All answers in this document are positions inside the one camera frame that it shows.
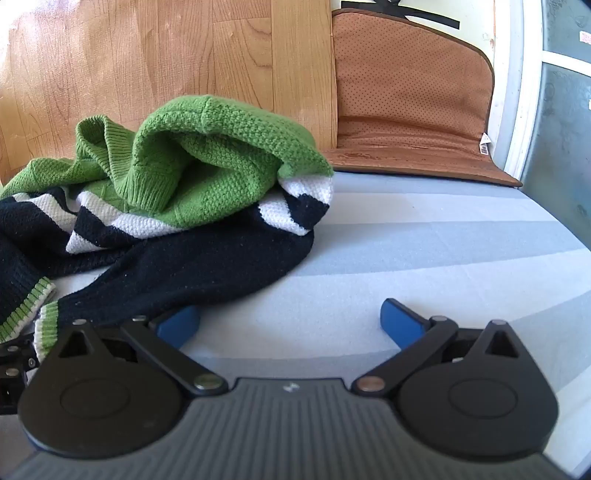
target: gray ribbed surface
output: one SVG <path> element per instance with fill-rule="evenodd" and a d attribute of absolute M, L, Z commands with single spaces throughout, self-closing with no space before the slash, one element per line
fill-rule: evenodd
<path fill-rule="evenodd" d="M 241 380 L 196 400 L 177 427 L 124 457 L 68 460 L 39 453 L 10 480 L 564 480 L 542 456 L 480 465 L 409 437 L 387 403 L 356 397 L 340 380 Z"/>

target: blue gripper pad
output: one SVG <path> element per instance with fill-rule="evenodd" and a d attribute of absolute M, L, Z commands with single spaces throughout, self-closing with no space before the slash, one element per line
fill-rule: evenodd
<path fill-rule="evenodd" d="M 201 314 L 191 305 L 179 310 L 161 322 L 155 329 L 156 335 L 175 348 L 181 348 L 199 330 Z"/>
<path fill-rule="evenodd" d="M 386 299 L 382 303 L 379 322 L 401 350 L 421 338 L 429 325 L 428 320 L 394 299 Z"/>

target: knit fabric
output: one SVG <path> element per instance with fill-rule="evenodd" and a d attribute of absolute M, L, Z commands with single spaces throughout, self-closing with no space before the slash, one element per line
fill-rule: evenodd
<path fill-rule="evenodd" d="M 140 242 L 91 285 L 41 308 L 37 355 L 43 359 L 60 329 L 78 318 L 113 326 L 139 314 L 154 318 L 256 292 L 300 263 L 313 235 L 270 227 L 251 206 L 211 225 Z"/>
<path fill-rule="evenodd" d="M 322 176 L 280 180 L 263 199 L 224 220 L 141 239 L 136 216 L 63 188 L 0 201 L 0 342 L 14 338 L 53 291 L 49 278 L 115 261 L 82 292 L 41 309 L 42 358 L 63 325 L 79 317 L 117 325 L 130 315 L 232 300 L 284 275 L 309 252 L 313 227 L 332 200 Z M 156 220 L 139 217 L 144 222 Z"/>
<path fill-rule="evenodd" d="M 311 134 L 234 100 L 172 100 L 137 133 L 98 115 L 76 139 L 73 163 L 33 160 L 0 200 L 0 342 L 36 315 L 51 278 L 116 262 L 41 309 L 41 356 L 78 317 L 117 325 L 257 291 L 306 256 L 332 199 Z"/>
<path fill-rule="evenodd" d="M 331 175 L 300 124 L 235 100 L 185 96 L 157 109 L 137 133 L 104 115 L 83 120 L 73 163 L 32 160 L 2 196 L 84 184 L 82 205 L 97 197 L 116 212 L 156 220 L 147 238 L 231 215 L 278 179 Z"/>

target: black strap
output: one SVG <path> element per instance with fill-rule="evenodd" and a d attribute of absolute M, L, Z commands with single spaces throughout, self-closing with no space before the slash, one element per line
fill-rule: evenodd
<path fill-rule="evenodd" d="M 377 12 L 380 14 L 392 15 L 393 17 L 406 18 L 407 16 L 424 18 L 433 22 L 447 25 L 448 27 L 460 30 L 460 22 L 453 18 L 444 17 L 443 15 L 432 14 L 417 8 L 401 7 L 398 5 L 400 0 L 375 0 L 374 4 L 367 4 L 365 2 L 349 2 L 343 0 L 340 3 L 341 8 L 359 8 L 370 12 Z"/>

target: sweater cuff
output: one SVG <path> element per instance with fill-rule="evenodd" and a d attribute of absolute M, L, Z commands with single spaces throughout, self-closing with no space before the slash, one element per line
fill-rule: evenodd
<path fill-rule="evenodd" d="M 24 290 L 17 283 L 12 283 L 11 287 L 11 294 L 17 294 L 16 290 L 21 289 L 20 296 L 23 300 L 6 318 L 0 319 L 0 343 L 16 338 L 35 318 L 37 310 L 55 289 L 55 285 L 47 277 L 40 278 L 30 291 Z"/>
<path fill-rule="evenodd" d="M 41 307 L 39 318 L 35 322 L 33 348 L 41 362 L 57 342 L 57 301 Z"/>

